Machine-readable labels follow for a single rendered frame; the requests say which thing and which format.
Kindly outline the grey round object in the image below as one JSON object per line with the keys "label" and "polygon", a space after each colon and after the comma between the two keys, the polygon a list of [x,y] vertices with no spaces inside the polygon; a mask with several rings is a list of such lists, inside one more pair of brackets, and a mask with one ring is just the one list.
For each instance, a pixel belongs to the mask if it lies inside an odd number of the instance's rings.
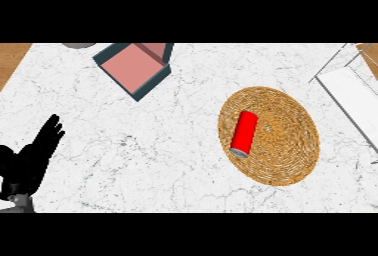
{"label": "grey round object", "polygon": [[92,47],[96,43],[62,43],[71,49],[85,49]]}

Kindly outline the round woven wicker placemat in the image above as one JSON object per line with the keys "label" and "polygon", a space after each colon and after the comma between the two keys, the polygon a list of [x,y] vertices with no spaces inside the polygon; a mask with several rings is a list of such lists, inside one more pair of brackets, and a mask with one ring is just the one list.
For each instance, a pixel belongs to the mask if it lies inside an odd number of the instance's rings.
{"label": "round woven wicker placemat", "polygon": [[[251,151],[246,158],[231,152],[243,111],[257,115]],[[257,182],[288,186],[312,173],[319,159],[318,129],[305,107],[282,91],[254,86],[232,94],[219,114],[219,139],[235,167]]]}

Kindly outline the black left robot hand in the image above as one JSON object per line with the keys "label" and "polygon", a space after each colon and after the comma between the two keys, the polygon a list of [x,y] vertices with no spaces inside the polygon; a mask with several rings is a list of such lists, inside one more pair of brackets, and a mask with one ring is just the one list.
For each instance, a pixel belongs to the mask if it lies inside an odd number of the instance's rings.
{"label": "black left robot hand", "polygon": [[24,146],[20,152],[15,152],[6,145],[0,145],[2,200],[8,201],[17,194],[31,196],[37,192],[64,135],[60,116],[54,114],[34,141]]}

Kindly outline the teal box with pink interior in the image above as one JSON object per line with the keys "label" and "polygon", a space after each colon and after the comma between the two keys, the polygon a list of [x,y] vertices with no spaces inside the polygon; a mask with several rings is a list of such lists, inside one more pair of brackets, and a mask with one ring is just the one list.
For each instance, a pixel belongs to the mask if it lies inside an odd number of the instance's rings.
{"label": "teal box with pink interior", "polygon": [[173,43],[114,43],[93,56],[99,68],[136,101],[172,73],[173,46]]}

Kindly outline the red can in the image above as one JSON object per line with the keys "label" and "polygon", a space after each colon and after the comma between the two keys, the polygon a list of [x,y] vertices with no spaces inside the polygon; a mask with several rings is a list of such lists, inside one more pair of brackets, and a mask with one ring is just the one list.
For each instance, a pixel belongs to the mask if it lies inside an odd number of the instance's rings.
{"label": "red can", "polygon": [[241,158],[247,158],[250,155],[257,120],[257,115],[253,112],[241,112],[231,142],[231,153]]}

